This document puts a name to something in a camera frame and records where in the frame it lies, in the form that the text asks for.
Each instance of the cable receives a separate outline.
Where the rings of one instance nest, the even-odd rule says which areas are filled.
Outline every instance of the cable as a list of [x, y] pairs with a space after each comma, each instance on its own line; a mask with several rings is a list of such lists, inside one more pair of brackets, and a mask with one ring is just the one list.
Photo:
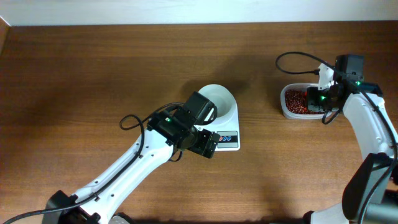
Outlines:
[[[143, 120], [142, 120], [142, 123], [145, 123], [145, 121], [147, 121], [149, 118], [151, 118], [152, 115], [153, 115], [154, 113], [160, 111], [161, 109], [167, 108], [167, 107], [169, 107], [169, 106], [183, 106], [183, 105], [184, 105], [184, 103], [167, 103], [166, 105], [163, 105], [163, 106], [161, 106], [160, 108], [157, 108], [157, 109], [156, 109], [154, 112], [152, 112], [148, 117], [146, 117], [145, 119], [143, 119]], [[124, 118], [122, 118], [122, 120], [120, 120], [120, 122], [119, 122], [119, 127], [120, 127], [122, 130], [124, 130], [124, 131], [131, 130], [131, 129], [136, 128], [136, 127], [139, 126], [139, 124], [135, 124], [135, 125], [133, 125], [133, 126], [131, 126], [131, 127], [128, 127], [128, 128], [123, 127], [123, 125], [122, 125], [123, 122], [125, 122], [128, 118], [130, 118], [129, 115], [127, 115], [127, 116], [125, 116]]]
[[284, 72], [284, 73], [287, 73], [287, 74], [290, 74], [290, 75], [300, 75], [300, 74], [308, 74], [308, 73], [315, 74], [315, 75], [319, 75], [320, 69], [318, 68], [318, 69], [315, 69], [315, 70], [312, 70], [312, 71], [305, 71], [305, 72], [290, 72], [290, 71], [284, 70], [283, 68], [281, 68], [281, 67], [279, 66], [279, 63], [278, 63], [278, 62], [279, 62], [279, 60], [280, 60], [283, 56], [288, 55], [288, 54], [304, 55], [304, 56], [310, 57], [310, 58], [312, 58], [312, 59], [314, 59], [314, 60], [317, 60], [317, 61], [319, 61], [319, 62], [325, 64], [325, 65], [328, 66], [328, 67], [331, 66], [330, 64], [328, 64], [328, 63], [325, 62], [324, 60], [322, 60], [322, 59], [320, 59], [320, 58], [318, 58], [318, 57], [315, 57], [315, 56], [313, 56], [313, 55], [310, 55], [310, 54], [308, 54], [308, 53], [304, 53], [304, 52], [286, 52], [286, 53], [283, 53], [283, 54], [281, 54], [280, 56], [278, 56], [278, 57], [276, 58], [276, 60], [275, 60], [275, 65], [276, 65], [276, 67], [277, 67], [281, 72]]
[[43, 214], [52, 213], [52, 212], [63, 212], [63, 211], [66, 211], [66, 210], [77, 208], [77, 207], [85, 204], [86, 202], [89, 202], [90, 200], [93, 200], [102, 191], [104, 191], [106, 188], [108, 188], [139, 157], [139, 155], [141, 155], [142, 148], [144, 147], [144, 143], [145, 143], [145, 128], [144, 128], [144, 125], [143, 125], [142, 121], [136, 115], [130, 114], [130, 115], [127, 115], [127, 116], [136, 118], [137, 121], [138, 121], [138, 125], [141, 127], [141, 145], [139, 146], [139, 149], [138, 149], [136, 155], [111, 180], [109, 180], [99, 190], [97, 190], [96, 192], [91, 194], [88, 198], [86, 198], [86, 199], [82, 200], [81, 202], [78, 202], [78, 203], [76, 203], [74, 205], [67, 206], [67, 207], [61, 207], [61, 208], [50, 208], [50, 209], [43, 209], [43, 210], [37, 210], [37, 211], [33, 211], [33, 212], [23, 213], [23, 214], [15, 216], [13, 218], [10, 218], [6, 222], [4, 222], [4, 224], [10, 224], [10, 223], [13, 223], [13, 222], [15, 222], [17, 220], [20, 220], [21, 218], [27, 218], [27, 217], [31, 217], [31, 216], [34, 216], [34, 215], [43, 215]]
[[178, 162], [182, 158], [182, 153], [183, 153], [183, 150], [180, 150], [180, 154], [178, 155], [178, 158], [176, 160], [172, 160], [172, 158], [170, 158], [169, 162]]
[[341, 110], [339, 109], [336, 111], [333, 116], [327, 122], [325, 122], [326, 116], [328, 116], [329, 112], [329, 110], [326, 110], [325, 114], [322, 116], [322, 124], [330, 124], [341, 113]]

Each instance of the beans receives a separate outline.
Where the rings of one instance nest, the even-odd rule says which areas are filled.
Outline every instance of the beans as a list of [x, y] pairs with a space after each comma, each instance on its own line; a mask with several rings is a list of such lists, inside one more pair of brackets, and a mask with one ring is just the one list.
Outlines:
[[287, 109], [296, 114], [322, 114], [313, 112], [305, 106], [305, 92], [298, 90], [287, 90], [285, 92], [285, 102]]

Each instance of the white bowl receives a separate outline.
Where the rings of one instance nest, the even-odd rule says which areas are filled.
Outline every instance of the white bowl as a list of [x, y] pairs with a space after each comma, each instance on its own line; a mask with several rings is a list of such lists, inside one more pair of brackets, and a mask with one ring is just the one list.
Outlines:
[[282, 110], [284, 112], [284, 116], [287, 119], [322, 119], [324, 114], [296, 114], [290, 112], [286, 107], [285, 101], [285, 92], [287, 90], [299, 90], [299, 91], [306, 91], [308, 87], [318, 87], [318, 84], [315, 83], [295, 83], [285, 86], [285, 88], [280, 93], [280, 104], [282, 105]]
[[217, 118], [212, 124], [225, 124], [230, 121], [237, 111], [234, 96], [223, 86], [217, 84], [207, 85], [199, 93], [208, 98], [217, 106]]

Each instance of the wooden table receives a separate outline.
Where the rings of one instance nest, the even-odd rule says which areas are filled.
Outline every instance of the wooden table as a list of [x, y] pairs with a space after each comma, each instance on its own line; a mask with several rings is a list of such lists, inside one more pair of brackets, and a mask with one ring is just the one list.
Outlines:
[[[12, 27], [0, 59], [0, 222], [102, 173], [139, 136], [119, 129], [124, 115], [144, 118], [211, 83], [238, 102], [241, 149], [162, 165], [118, 211], [270, 221], [338, 203], [361, 164], [359, 146], [344, 116], [328, 126], [284, 118], [282, 88], [318, 82], [275, 68], [291, 50], [329, 62], [363, 54], [365, 79], [380, 85], [398, 127], [398, 22]], [[303, 57], [281, 63], [318, 67]]]

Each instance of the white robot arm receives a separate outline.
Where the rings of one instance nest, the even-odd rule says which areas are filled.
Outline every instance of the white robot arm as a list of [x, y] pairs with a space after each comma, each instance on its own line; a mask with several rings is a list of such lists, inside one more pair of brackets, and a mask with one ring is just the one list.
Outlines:
[[[368, 94], [373, 102], [379, 107], [380, 112], [387, 120], [391, 127], [395, 139], [398, 139], [392, 123], [386, 113], [384, 107], [384, 100], [375, 94]], [[383, 152], [389, 157], [394, 156], [394, 151], [391, 149], [392, 143], [386, 127], [383, 125], [380, 117], [375, 113], [369, 101], [363, 94], [350, 94], [344, 108], [343, 114], [351, 123], [355, 136], [358, 140], [359, 147], [363, 160], [369, 154], [378, 154]], [[381, 189], [386, 188], [387, 182], [379, 186]], [[395, 213], [395, 218], [398, 220], [398, 213]], [[334, 205], [326, 210], [314, 212], [311, 215], [310, 224], [348, 224], [349, 221], [343, 213], [342, 203]]]
[[[365, 214], [360, 215], [361, 212], [366, 213], [367, 222], [398, 222], [398, 207], [396, 204], [386, 205], [389, 199], [384, 198], [388, 178], [381, 181], [387, 169], [393, 169], [394, 164], [391, 163], [393, 163], [392, 158], [397, 156], [398, 135], [386, 113], [379, 87], [363, 83], [362, 65], [363, 57], [357, 55], [338, 57], [336, 67], [344, 70], [344, 75], [346, 75], [344, 80], [340, 77], [340, 84], [335, 82], [339, 78], [336, 77], [335, 69], [325, 64], [319, 67], [318, 92], [331, 92], [327, 98], [332, 99], [325, 104], [339, 107], [337, 113], [342, 112], [351, 123], [364, 163], [345, 189], [343, 203], [314, 212], [311, 214], [310, 224], [348, 224], [348, 220], [358, 219], [361, 223], [365, 216]], [[375, 187], [376, 193], [370, 193], [378, 181], [380, 183]], [[365, 201], [365, 196], [370, 198], [367, 198], [370, 203]]]

